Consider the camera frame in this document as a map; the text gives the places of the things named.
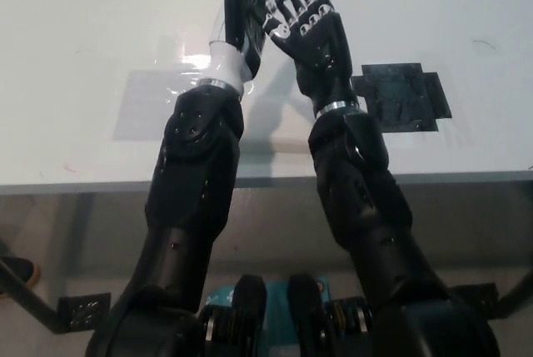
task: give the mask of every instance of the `black tape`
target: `black tape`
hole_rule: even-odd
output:
[[[451,118],[438,74],[424,73],[420,63],[365,65],[362,72],[353,87],[383,132],[439,131],[436,120]]]

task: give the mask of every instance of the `white table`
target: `white table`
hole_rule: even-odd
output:
[[[438,132],[386,134],[400,181],[533,179],[531,0],[333,2],[355,75],[420,62],[446,92],[453,119]],[[132,120],[142,103],[123,114],[128,78],[205,65],[221,3],[0,0],[0,193],[147,189],[161,140],[136,139],[136,128],[161,117]],[[172,95],[159,97],[172,108]],[[311,106],[270,43],[242,106],[238,183],[312,181]],[[131,128],[127,140],[118,127]]]

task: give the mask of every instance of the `black plastic bracket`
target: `black plastic bracket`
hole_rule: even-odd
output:
[[[61,297],[57,302],[57,315],[67,332],[94,330],[106,317],[110,307],[110,293]]]

